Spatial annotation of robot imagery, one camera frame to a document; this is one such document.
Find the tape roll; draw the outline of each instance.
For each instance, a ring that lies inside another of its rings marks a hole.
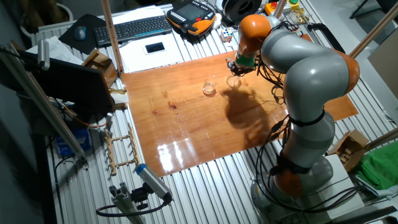
[[[261,5],[261,0],[223,0],[224,18],[231,22],[239,22],[248,15],[254,14]]]

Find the blue box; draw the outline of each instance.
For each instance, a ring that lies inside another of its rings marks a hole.
[[[84,151],[91,149],[90,135],[88,134],[88,130],[86,128],[74,129],[71,130],[71,132]],[[73,154],[72,150],[69,148],[65,140],[63,140],[61,135],[57,135],[55,142],[57,143],[57,147],[61,155],[68,156]]]

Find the white phone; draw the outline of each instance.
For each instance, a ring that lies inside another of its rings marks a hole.
[[[157,52],[165,51],[164,45],[162,42],[156,44],[149,44],[143,47],[145,54],[153,54]]]

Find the black keyboard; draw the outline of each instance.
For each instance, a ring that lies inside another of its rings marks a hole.
[[[167,21],[166,16],[155,16],[116,24],[114,25],[114,28],[116,30],[116,37],[118,38],[119,44],[129,40],[168,34],[172,31],[172,27]],[[95,28],[94,33],[98,47],[111,45],[107,27]]]

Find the paper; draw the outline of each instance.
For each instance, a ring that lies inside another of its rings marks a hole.
[[[129,102],[129,95],[123,95],[123,94],[118,94],[118,93],[111,93],[111,96],[114,100],[114,104],[119,104],[119,103],[128,103]]]
[[[113,20],[113,24],[120,24],[123,22],[130,22],[130,21],[135,21],[138,19],[145,19],[145,18],[154,17],[154,16],[164,16],[163,10],[156,6],[142,7],[142,8],[133,10],[131,12],[128,12],[126,14],[123,14],[121,16],[116,16],[116,17],[112,18],[112,20]]]
[[[58,59],[64,62],[74,63],[77,65],[81,65],[83,63],[82,60],[78,59],[74,56],[65,46],[64,44],[58,40],[58,37],[51,37],[49,39],[45,39],[49,43],[50,46],[50,58]],[[32,47],[26,52],[37,54],[37,46]]]
[[[149,44],[162,42],[165,50],[146,54],[144,48]],[[120,48],[125,72],[137,72],[182,62],[180,50],[173,33],[134,40]]]

